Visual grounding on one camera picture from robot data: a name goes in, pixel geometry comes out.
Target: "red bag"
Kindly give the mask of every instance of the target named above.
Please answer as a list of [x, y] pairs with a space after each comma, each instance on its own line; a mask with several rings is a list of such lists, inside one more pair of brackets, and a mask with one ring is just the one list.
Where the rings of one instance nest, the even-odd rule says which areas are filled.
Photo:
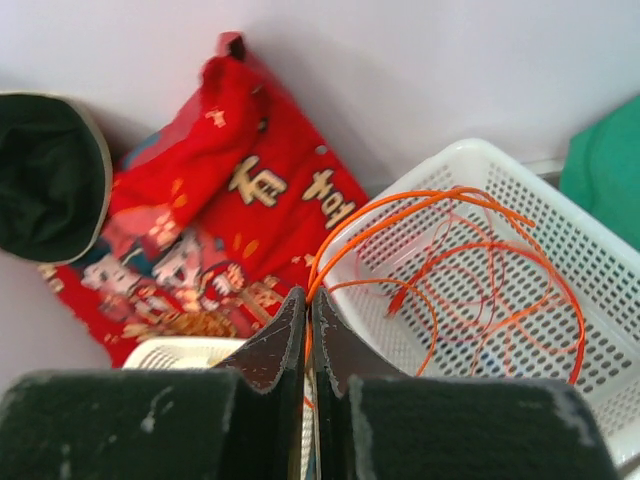
[[156, 335], [251, 336], [365, 202], [241, 36], [226, 33], [200, 89], [116, 168], [89, 253], [41, 269], [120, 366]]

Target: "green cloth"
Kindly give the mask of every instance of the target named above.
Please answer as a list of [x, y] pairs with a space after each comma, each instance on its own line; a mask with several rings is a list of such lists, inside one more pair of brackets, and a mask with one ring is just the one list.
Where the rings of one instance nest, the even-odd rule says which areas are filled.
[[0, 249], [66, 263], [95, 241], [111, 160], [91, 119], [68, 101], [0, 95]]
[[640, 250], [640, 96], [571, 139], [560, 191]]

